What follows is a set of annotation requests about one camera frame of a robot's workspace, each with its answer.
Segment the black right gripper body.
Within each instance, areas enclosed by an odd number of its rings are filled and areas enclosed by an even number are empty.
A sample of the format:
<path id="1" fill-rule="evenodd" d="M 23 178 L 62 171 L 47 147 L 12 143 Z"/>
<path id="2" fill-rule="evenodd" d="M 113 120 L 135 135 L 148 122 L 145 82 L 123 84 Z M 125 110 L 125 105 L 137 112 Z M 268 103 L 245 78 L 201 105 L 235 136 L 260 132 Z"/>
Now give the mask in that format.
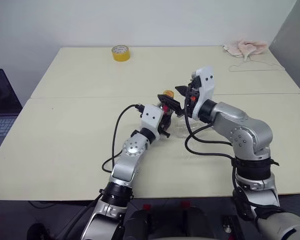
<path id="1" fill-rule="evenodd" d="M 195 72 L 191 75 L 190 83 L 186 90 L 184 100 L 184 111 L 187 117 L 192 119 L 201 119 L 200 110 L 202 107 L 202 98 L 200 89 L 202 87 L 201 78 Z"/>

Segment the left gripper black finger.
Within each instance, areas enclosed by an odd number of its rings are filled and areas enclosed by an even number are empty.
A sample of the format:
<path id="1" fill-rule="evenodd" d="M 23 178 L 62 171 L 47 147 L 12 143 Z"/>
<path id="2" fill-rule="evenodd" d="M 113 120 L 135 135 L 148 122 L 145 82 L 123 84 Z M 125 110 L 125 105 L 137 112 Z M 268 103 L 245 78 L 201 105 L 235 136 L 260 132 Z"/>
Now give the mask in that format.
<path id="1" fill-rule="evenodd" d="M 174 100 L 173 97 L 168 96 L 166 94 L 158 94 L 157 97 L 161 103 L 163 112 L 165 114 L 167 114 L 170 111 L 173 111 L 178 118 L 184 115 L 185 111 L 181 108 L 181 104 L 178 101 Z"/>

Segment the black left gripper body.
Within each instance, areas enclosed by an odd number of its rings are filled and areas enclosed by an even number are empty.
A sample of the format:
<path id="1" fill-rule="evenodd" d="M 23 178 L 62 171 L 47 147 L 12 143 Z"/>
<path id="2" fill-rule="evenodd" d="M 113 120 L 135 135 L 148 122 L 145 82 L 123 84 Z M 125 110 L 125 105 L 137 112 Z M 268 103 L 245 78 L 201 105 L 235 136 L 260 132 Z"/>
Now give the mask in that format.
<path id="1" fill-rule="evenodd" d="M 169 138 L 170 134 L 167 132 L 167 130 L 171 125 L 173 110 L 165 104 L 161 106 L 161 109 L 163 110 L 163 116 L 159 123 L 159 134 Z"/>

